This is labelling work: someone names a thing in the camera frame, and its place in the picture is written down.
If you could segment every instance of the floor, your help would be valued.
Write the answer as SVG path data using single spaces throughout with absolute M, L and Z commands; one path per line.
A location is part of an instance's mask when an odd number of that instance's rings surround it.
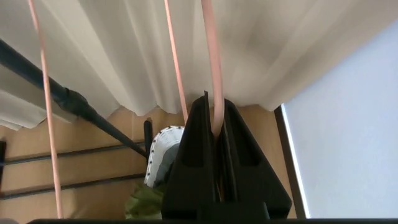
M 274 114 L 259 106 L 247 106 L 240 108 L 239 111 L 291 197 Z M 168 125 L 183 124 L 182 115 L 168 114 L 159 108 L 153 109 L 149 114 L 141 117 L 125 108 L 120 108 L 108 120 L 124 134 L 139 141 L 144 139 L 143 123 L 147 118 L 152 120 L 154 134 Z M 55 120 L 54 125 L 55 144 L 58 152 L 118 144 L 117 140 L 82 119 L 78 119 L 73 124 Z M 0 126 L 0 139 L 2 138 L 7 141 L 7 159 L 49 154 L 50 152 L 46 122 L 33 129 L 23 128 L 18 131 Z M 127 148 L 59 160 L 61 184 L 86 182 L 145 171 L 145 159 Z M 50 160 L 10 165 L 4 169 L 1 192 L 41 189 L 51 186 L 52 181 Z M 142 182 L 142 179 L 63 190 L 64 217 L 123 218 L 124 203 L 138 182 Z M 55 194 L 50 192 L 2 200 L 0 201 L 0 218 L 6 217 L 15 219 L 19 223 L 27 223 L 37 218 L 56 218 Z M 295 217 L 293 205 L 289 218 Z

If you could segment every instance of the curtain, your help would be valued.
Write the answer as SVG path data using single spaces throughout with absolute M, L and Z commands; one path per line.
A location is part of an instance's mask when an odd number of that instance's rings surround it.
M 180 108 L 164 2 L 35 0 L 50 76 L 107 117 Z M 273 110 L 397 19 L 395 0 L 214 0 L 225 98 Z M 212 96 L 200 0 L 171 0 L 187 103 Z M 26 0 L 0 1 L 0 38 L 40 67 Z M 0 67 L 0 125 L 45 119 L 41 90 Z M 57 108 L 65 121 L 75 118 Z

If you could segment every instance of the pink cable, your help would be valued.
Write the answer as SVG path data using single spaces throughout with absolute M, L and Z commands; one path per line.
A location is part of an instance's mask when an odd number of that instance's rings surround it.
M 55 144 L 54 144 L 50 85 L 49 85 L 49 75 L 47 70 L 47 62 L 45 61 L 45 55 L 44 55 L 44 39 L 40 31 L 39 21 L 37 20 L 36 10 L 32 0 L 29 0 L 29 7 L 30 7 L 30 13 L 32 14 L 33 23 L 35 25 L 40 40 L 40 56 L 42 59 L 42 68 L 43 68 L 45 107 L 47 109 L 47 122 L 49 124 L 51 161 L 52 161 L 52 170 L 53 170 L 53 180 L 55 186 L 55 201 L 57 203 L 57 216 L 58 218 L 62 218 L 63 215 L 62 215 L 62 202 L 61 202 L 61 186 L 60 186 L 60 179 L 58 176 L 57 151 L 55 150 Z
M 182 86 L 180 67 L 178 65 L 177 50 L 175 48 L 174 33 L 173 33 L 173 27 L 172 27 L 172 18 L 170 17 L 170 10 L 169 10 L 169 1 L 164 0 L 164 5 L 166 7 L 167 25 L 169 26 L 170 42 L 172 44 L 174 68 L 175 68 L 175 74 L 177 76 L 178 92 L 180 93 L 182 115 L 184 117 L 185 123 L 187 123 L 187 120 L 188 120 L 187 104 L 185 102 L 185 95 L 184 95 L 184 89 Z
M 224 122 L 224 96 L 220 53 L 218 52 L 216 21 L 211 0 L 201 0 L 201 8 L 203 11 L 203 19 L 205 21 L 207 46 L 209 50 L 211 74 L 213 77 L 214 121 L 211 130 L 213 131 L 214 136 L 218 137 Z

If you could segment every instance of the green cloth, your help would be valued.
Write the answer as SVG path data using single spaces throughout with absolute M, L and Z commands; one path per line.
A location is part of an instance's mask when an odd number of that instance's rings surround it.
M 166 185 L 150 188 L 139 184 L 126 202 L 126 219 L 162 219 L 161 209 Z

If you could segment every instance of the thin pink cable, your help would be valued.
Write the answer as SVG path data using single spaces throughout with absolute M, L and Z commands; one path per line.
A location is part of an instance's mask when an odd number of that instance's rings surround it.
M 177 76 L 178 92 L 180 93 L 180 102 L 181 102 L 182 115 L 184 117 L 185 123 L 187 123 L 188 110 L 187 110 L 187 104 L 185 102 L 184 89 L 183 89 L 183 86 L 182 86 L 180 66 L 178 65 L 177 50 L 175 48 L 174 33 L 173 33 L 173 27 L 172 27 L 172 18 L 170 16 L 170 10 L 169 10 L 169 1 L 168 0 L 164 0 L 164 5 L 166 7 L 167 25 L 169 26 L 170 42 L 172 44 L 174 68 L 175 68 L 175 74 Z
M 216 21 L 211 0 L 201 0 L 201 8 L 203 11 L 203 20 L 205 21 L 207 46 L 209 50 L 211 74 L 213 77 L 214 120 L 211 130 L 213 131 L 214 136 L 218 137 L 224 122 L 224 96 L 220 53 L 218 52 Z
M 44 95 L 45 95 L 45 107 L 47 109 L 47 122 L 49 124 L 49 135 L 50 135 L 50 148 L 51 148 L 51 161 L 53 170 L 53 180 L 55 186 L 55 201 L 57 203 L 57 216 L 62 218 L 62 201 L 61 201 L 61 185 L 60 179 L 58 177 L 58 158 L 57 151 L 55 150 L 54 144 L 54 130 L 52 125 L 52 108 L 51 108 L 51 97 L 50 97 L 50 85 L 49 85 L 49 75 L 47 70 L 47 62 L 44 55 L 44 39 L 40 31 L 39 21 L 37 20 L 37 14 L 35 6 L 32 0 L 29 0 L 30 13 L 32 14 L 33 23 L 35 25 L 37 34 L 40 40 L 40 56 L 42 59 L 42 69 L 43 69 L 43 81 L 44 81 Z

